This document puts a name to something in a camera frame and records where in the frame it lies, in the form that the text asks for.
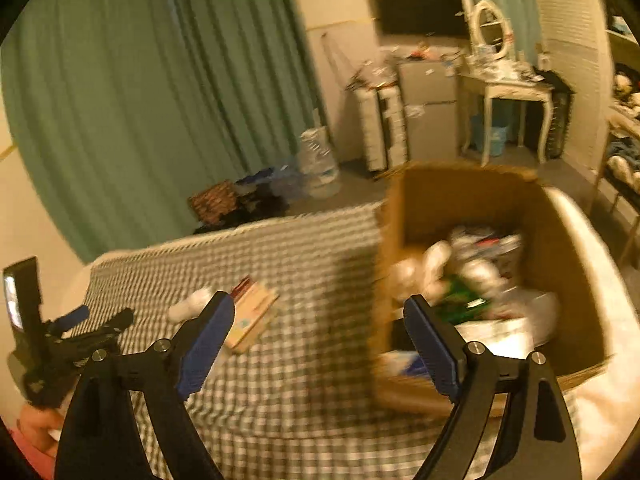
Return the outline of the person's left hand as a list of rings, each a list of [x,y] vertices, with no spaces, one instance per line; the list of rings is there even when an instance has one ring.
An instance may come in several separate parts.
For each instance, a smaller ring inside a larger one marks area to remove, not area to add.
[[[17,419],[17,427],[26,440],[38,451],[55,458],[58,452],[58,441],[52,437],[52,431],[63,428],[64,416],[53,408],[40,410],[32,404],[25,403]]]

